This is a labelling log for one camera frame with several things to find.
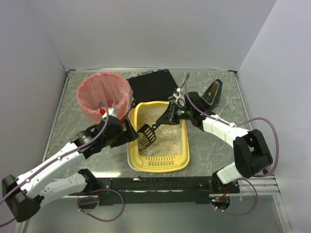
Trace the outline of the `black litter scoop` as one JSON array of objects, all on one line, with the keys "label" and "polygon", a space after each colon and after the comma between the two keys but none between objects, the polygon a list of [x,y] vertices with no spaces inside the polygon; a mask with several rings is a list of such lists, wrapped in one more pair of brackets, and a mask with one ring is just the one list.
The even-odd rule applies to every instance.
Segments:
[{"label": "black litter scoop", "polygon": [[150,126],[149,124],[144,124],[137,131],[138,133],[138,150],[143,151],[150,147],[156,141],[155,131],[160,126],[156,123]]}]

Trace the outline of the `yellow litter box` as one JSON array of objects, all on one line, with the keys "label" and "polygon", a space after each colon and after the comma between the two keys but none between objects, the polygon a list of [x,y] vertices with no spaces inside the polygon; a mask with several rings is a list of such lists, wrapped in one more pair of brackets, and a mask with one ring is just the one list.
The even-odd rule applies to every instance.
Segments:
[{"label": "yellow litter box", "polygon": [[[165,112],[169,103],[152,101],[140,103],[128,113],[135,130],[144,123],[153,124]],[[138,150],[138,141],[129,143],[127,150],[129,166],[136,171],[167,173],[185,168],[190,161],[186,123],[162,125],[156,130],[156,141],[143,151]]]}]

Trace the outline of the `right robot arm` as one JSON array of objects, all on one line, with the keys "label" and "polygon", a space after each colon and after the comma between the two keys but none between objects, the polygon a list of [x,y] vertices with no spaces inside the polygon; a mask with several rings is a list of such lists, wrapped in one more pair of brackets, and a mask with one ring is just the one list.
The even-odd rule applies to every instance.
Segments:
[{"label": "right robot arm", "polygon": [[241,178],[255,177],[275,162],[260,130],[250,131],[225,121],[212,111],[198,93],[194,93],[193,97],[186,94],[183,105],[178,100],[170,101],[152,129],[157,129],[160,125],[178,125],[181,120],[189,120],[193,126],[214,135],[233,148],[233,163],[212,174],[212,185],[216,189]]}]

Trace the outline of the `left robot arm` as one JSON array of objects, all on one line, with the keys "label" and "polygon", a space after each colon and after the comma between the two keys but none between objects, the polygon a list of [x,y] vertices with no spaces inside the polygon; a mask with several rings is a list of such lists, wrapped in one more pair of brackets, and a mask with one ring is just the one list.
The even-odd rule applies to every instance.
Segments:
[{"label": "left robot arm", "polygon": [[59,152],[32,170],[15,177],[6,176],[2,182],[1,203],[6,203],[14,220],[23,222],[40,208],[65,192],[85,192],[96,182],[91,172],[78,172],[73,178],[52,182],[73,164],[99,153],[105,147],[118,147],[138,139],[138,133],[126,118],[121,122],[114,116],[104,117],[100,124],[79,131]]}]

